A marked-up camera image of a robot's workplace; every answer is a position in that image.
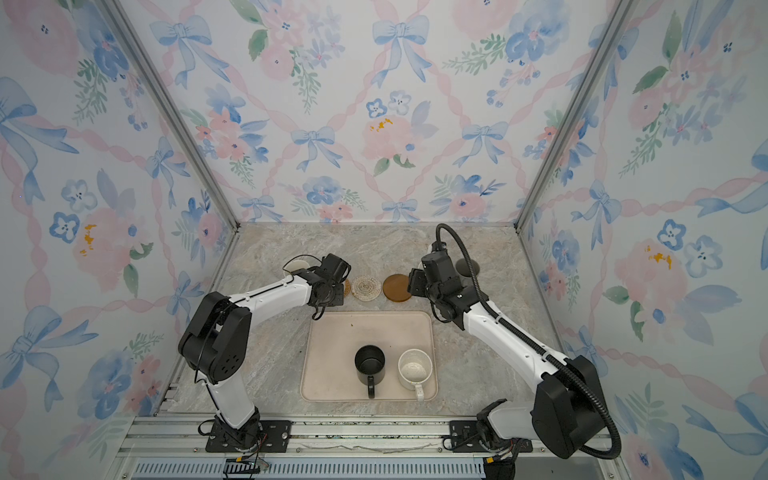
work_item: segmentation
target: floral wallpaper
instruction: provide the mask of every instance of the floral wallpaper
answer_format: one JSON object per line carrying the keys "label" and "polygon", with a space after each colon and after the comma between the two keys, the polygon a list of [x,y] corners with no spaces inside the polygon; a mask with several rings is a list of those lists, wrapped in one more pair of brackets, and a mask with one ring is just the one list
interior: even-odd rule
{"label": "floral wallpaper", "polygon": [[512,222],[614,3],[123,6],[242,221]]}
{"label": "floral wallpaper", "polygon": [[765,21],[640,0],[524,225],[635,480],[768,478]]}
{"label": "floral wallpaper", "polygon": [[90,2],[0,8],[0,477],[102,478],[230,228]]}

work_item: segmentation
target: robotic arm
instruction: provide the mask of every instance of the robotic arm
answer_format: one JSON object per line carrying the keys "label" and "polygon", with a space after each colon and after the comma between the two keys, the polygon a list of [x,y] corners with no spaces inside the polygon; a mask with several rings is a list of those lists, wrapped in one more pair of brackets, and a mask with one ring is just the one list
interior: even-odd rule
{"label": "robotic arm", "polygon": [[[440,240],[440,230],[449,232],[462,252],[472,277],[463,286],[451,257]],[[568,458],[581,450],[598,458],[613,459],[621,453],[621,438],[605,408],[605,399],[594,365],[579,356],[569,359],[528,335],[480,290],[474,267],[462,239],[448,225],[437,226],[432,252],[422,257],[423,270],[413,269],[408,291],[429,299],[443,317],[478,337],[522,375],[535,392],[530,411],[535,434],[557,456]],[[519,421],[520,407],[499,400],[478,414],[478,431],[491,448],[508,445],[526,428]],[[611,449],[599,451],[585,445],[604,427],[611,436]]]}
{"label": "robotic arm", "polygon": [[271,285],[232,296],[211,292],[200,302],[178,350],[195,370],[195,383],[205,383],[217,410],[211,432],[221,432],[226,444],[248,452],[262,435],[259,410],[240,373],[251,321],[258,325],[302,305],[314,306],[312,318],[319,319],[327,306],[344,304],[349,271],[347,262],[329,254],[319,266],[297,270]]}

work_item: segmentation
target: white mug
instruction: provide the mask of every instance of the white mug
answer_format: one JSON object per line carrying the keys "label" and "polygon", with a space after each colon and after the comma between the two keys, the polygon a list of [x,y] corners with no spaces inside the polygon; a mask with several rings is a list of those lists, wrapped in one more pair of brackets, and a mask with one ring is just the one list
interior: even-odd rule
{"label": "white mug", "polygon": [[416,391],[416,399],[424,401],[424,382],[432,376],[432,359],[419,349],[406,350],[397,362],[400,383]]}

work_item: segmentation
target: black mug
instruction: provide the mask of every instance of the black mug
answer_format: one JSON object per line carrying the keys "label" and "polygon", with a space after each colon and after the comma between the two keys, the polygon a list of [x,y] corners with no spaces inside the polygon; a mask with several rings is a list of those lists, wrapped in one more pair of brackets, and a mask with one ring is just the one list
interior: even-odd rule
{"label": "black mug", "polygon": [[357,378],[363,385],[368,386],[368,398],[376,397],[374,385],[384,379],[384,352],[375,345],[366,345],[355,354]]}

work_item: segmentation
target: beige tray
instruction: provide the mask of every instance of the beige tray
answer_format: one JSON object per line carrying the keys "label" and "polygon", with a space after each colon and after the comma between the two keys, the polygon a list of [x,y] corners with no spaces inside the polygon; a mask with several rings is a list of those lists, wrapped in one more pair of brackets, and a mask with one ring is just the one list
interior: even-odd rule
{"label": "beige tray", "polygon": [[[397,361],[407,349],[424,350],[435,363],[432,320],[424,312],[326,312],[312,322],[301,375],[301,396],[310,402],[369,401],[368,388],[357,378],[355,353],[364,345],[383,352],[384,379],[377,400],[416,401],[398,380]],[[437,365],[424,384],[424,399],[437,396]]]}

